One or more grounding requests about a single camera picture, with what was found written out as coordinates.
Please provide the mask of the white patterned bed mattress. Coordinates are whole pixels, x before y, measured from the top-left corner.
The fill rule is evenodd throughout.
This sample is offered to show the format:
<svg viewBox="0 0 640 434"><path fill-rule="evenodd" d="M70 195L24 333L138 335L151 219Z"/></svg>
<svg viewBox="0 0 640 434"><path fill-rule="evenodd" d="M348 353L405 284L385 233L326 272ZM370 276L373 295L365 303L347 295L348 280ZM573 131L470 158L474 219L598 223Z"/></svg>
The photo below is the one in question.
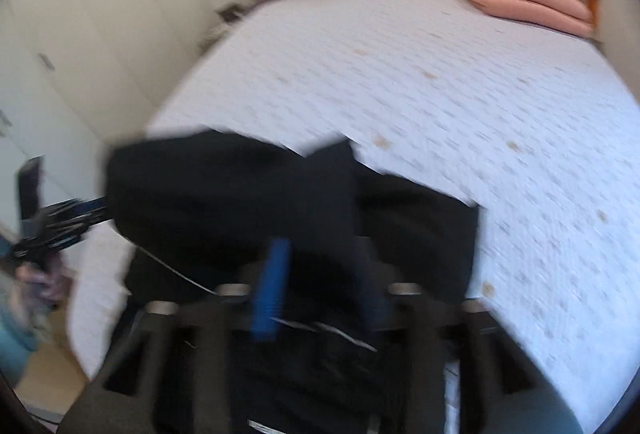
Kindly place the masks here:
<svg viewBox="0 0 640 434"><path fill-rule="evenodd" d="M597 433L639 371L639 108L587 42L463 0L277 0L214 47L132 142L206 131L356 159L477 206L464 299L385 265L370 331L352 269L291 246L277 339L265 253L190 303L141 303L134 244L93 229L70 306L90 384L71 433Z"/></svg>

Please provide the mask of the white wardrobe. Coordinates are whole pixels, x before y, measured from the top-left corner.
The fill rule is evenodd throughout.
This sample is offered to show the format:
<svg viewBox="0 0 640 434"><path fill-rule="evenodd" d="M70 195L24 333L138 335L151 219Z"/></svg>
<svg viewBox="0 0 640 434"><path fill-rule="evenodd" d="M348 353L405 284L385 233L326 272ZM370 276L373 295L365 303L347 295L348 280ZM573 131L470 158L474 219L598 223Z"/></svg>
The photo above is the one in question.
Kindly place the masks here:
<svg viewBox="0 0 640 434"><path fill-rule="evenodd" d="M90 199L108 145L139 133L198 61L218 10L248 0L1 0L1 221L14 174L43 158L42 196Z"/></svg>

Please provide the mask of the black jacket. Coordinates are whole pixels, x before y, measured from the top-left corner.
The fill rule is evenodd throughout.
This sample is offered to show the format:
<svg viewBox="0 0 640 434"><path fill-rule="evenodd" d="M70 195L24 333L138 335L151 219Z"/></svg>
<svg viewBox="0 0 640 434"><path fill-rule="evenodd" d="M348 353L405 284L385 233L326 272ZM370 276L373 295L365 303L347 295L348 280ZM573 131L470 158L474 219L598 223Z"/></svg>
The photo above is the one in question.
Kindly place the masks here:
<svg viewBox="0 0 640 434"><path fill-rule="evenodd" d="M477 206L361 164L347 139L302 155L217 131L116 148L105 197L136 248L124 283L141 303L190 303L235 282L272 238L314 269L349 270L366 237L381 261L456 304L480 220Z"/></svg>

